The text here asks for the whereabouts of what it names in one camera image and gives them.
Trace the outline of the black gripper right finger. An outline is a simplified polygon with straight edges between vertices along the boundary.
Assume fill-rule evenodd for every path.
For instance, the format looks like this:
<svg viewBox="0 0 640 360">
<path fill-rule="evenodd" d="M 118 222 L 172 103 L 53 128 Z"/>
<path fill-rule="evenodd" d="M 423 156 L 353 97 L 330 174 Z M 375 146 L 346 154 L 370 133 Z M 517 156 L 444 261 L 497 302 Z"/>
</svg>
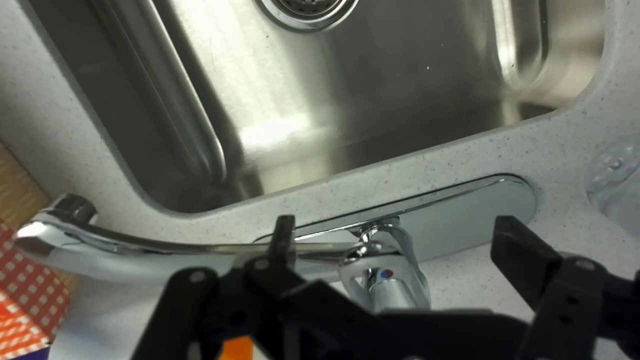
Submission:
<svg viewBox="0 0 640 360">
<path fill-rule="evenodd" d="M 639 276 L 561 253 L 515 216 L 497 218 L 491 257 L 534 309 L 518 360 L 593 360 L 598 337 L 640 360 Z"/>
</svg>

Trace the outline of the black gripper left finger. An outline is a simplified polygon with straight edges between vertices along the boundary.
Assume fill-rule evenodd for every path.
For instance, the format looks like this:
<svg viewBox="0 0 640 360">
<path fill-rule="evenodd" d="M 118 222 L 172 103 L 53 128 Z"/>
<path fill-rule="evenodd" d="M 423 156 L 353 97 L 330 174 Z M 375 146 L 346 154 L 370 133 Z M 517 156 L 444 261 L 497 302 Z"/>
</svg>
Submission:
<svg viewBox="0 0 640 360">
<path fill-rule="evenodd" d="M 171 276 L 132 360 L 222 360 L 249 340 L 268 360 L 368 360 L 375 318 L 322 279 L 294 271 L 294 218 L 280 216 L 268 248 L 218 276 Z"/>
</svg>

